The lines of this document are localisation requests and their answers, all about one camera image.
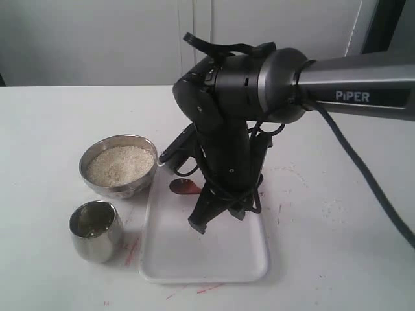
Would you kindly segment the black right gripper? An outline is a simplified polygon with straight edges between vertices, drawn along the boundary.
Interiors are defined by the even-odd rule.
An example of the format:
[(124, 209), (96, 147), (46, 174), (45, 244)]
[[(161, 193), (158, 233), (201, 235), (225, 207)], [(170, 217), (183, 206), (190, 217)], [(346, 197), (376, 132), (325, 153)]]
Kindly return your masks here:
[(200, 234), (207, 224), (227, 209), (244, 220), (246, 213), (256, 213), (256, 178), (252, 162), (248, 126), (245, 120), (227, 119), (222, 124), (192, 122), (197, 143), (196, 162), (205, 178), (196, 206), (188, 218), (189, 225)]

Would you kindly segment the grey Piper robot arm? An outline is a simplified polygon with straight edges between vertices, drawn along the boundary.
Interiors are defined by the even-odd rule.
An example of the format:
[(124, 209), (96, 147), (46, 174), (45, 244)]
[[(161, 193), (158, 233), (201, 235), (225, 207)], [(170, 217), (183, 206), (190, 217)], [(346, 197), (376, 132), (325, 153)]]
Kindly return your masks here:
[(384, 52), (330, 60), (311, 60), (273, 43), (199, 43), (206, 57), (173, 86), (174, 99), (191, 121), (188, 134), (170, 145), (168, 155), (193, 157), (205, 183), (188, 221), (204, 233), (223, 211), (242, 220), (260, 213), (258, 188), (267, 150), (277, 130), (307, 111), (323, 116), (362, 172), (387, 216), (407, 239), (412, 231), (398, 216), (363, 160), (350, 146), (331, 114), (345, 113), (414, 119), (414, 58)]

